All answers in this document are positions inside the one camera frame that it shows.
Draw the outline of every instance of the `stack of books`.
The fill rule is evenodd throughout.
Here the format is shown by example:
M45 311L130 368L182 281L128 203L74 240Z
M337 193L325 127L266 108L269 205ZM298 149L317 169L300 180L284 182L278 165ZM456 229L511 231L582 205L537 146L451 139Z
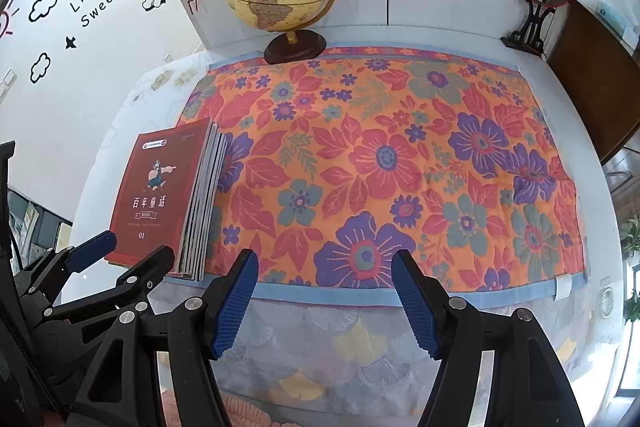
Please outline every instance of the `stack of books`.
M140 134L111 216L118 245L105 259L130 267L167 245L175 254L169 275L202 280L227 145L209 119Z

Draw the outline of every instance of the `wooden globe base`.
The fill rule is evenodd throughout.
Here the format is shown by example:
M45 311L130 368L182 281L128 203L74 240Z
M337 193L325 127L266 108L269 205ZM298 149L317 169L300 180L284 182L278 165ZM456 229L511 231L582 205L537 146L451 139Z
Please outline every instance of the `wooden globe base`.
M274 38L264 51L264 60L269 64L309 60L318 57L326 48L326 40L315 31L297 30L295 34L296 42L290 42L286 33Z

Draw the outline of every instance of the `blue fabric border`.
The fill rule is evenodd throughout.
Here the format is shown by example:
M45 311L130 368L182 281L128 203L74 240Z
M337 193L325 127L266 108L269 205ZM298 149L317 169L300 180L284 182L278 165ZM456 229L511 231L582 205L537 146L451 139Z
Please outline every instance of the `blue fabric border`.
M205 278L200 282L165 277L164 281L204 289L216 277L206 274ZM584 272L574 273L571 279L572 291L584 286L587 282ZM498 308L533 299L554 297L556 295L556 280L549 279L492 292L464 292L451 293L450 295L460 296L478 309ZM322 288L297 284L258 282L255 285L253 296L257 299L269 299L272 301L329 306L402 306L398 293L393 288L356 290L352 288Z
M480 55L469 54L460 50L450 48L440 48L437 46L428 46L425 44L415 44L411 42L386 42L386 41L332 41L327 43L327 47L362 47L362 46L384 46L387 48L413 48L416 50L440 52L449 55L457 55L459 57L472 58L480 60L496 66L503 66L513 71L519 71L515 64L496 60L494 58L481 57ZM234 62L241 62L249 58L261 57L262 52L255 51L238 57L226 58L209 65L207 73L221 68ZM174 277L165 277L165 282L173 284L182 284L186 286L206 288L216 276L206 274L205 278L200 282L186 281L176 279ZM572 275L572 290L584 286L587 282L585 273L576 273ZM540 299L552 297L556 295L556 280L546 280L536 283L530 283L524 286L507 288L504 290L492 292L464 292L452 293L465 298L473 306L479 309L496 308L508 306ZM379 289L351 289L351 288L322 288L292 284L277 284L258 282L254 290L254 298L269 299L275 301L296 302L312 305L333 305L333 306L393 306L400 307L400 299L398 293L393 288Z

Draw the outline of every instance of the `black decorative stand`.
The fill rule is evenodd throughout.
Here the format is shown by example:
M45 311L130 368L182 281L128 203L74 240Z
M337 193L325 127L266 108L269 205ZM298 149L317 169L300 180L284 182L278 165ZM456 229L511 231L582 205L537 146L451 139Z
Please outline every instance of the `black decorative stand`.
M529 4L529 16L527 20L522 25L522 28L519 31L511 32L511 35L508 37L502 37L500 40L502 43L508 48L513 48L515 50L519 50L521 52L527 52L532 55L540 55L543 54L543 46L544 42L540 38L540 30L542 29L542 23L544 22L547 15L550 13L554 13L556 11L555 8L547 8L540 15L540 10L542 10L542 4L536 3L536 13L533 13L533 1L525 0Z

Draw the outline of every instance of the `potted plant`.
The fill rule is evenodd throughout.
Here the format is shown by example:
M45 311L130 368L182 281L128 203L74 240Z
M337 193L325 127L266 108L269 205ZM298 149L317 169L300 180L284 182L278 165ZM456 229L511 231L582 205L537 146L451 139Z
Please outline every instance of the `potted plant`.
M620 246L622 247L622 259L629 266L640 263L640 217L638 214L630 217L620 225Z
M640 319L640 300L638 300L638 297L640 297L640 292L638 292L638 295L634 295L625 301L625 320L633 322Z

